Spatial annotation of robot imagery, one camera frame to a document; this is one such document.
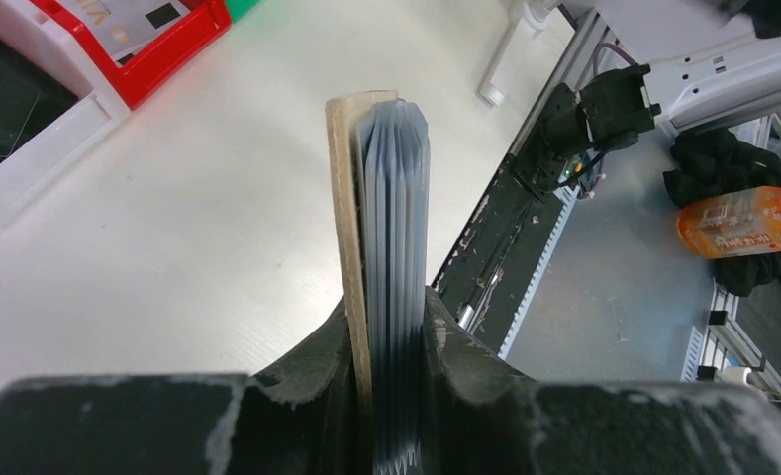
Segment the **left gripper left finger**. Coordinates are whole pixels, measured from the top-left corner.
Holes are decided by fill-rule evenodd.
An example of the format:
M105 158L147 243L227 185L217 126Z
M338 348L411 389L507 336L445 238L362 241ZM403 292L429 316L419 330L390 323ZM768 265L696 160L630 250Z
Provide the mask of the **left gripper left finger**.
M0 474L353 474L342 308L253 373L71 375L0 390Z

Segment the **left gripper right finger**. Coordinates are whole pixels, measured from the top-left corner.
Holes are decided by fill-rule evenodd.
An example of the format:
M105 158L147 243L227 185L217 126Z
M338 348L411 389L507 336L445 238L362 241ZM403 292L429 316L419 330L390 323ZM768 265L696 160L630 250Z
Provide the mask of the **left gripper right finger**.
M426 474L781 474L781 413L720 383L537 381L425 292Z

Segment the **beige card holder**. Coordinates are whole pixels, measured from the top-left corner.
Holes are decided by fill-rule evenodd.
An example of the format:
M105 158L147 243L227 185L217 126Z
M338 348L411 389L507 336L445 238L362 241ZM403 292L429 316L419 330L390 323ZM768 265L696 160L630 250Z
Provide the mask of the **beige card holder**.
M429 126L391 90L328 101L344 312L370 474L421 463Z

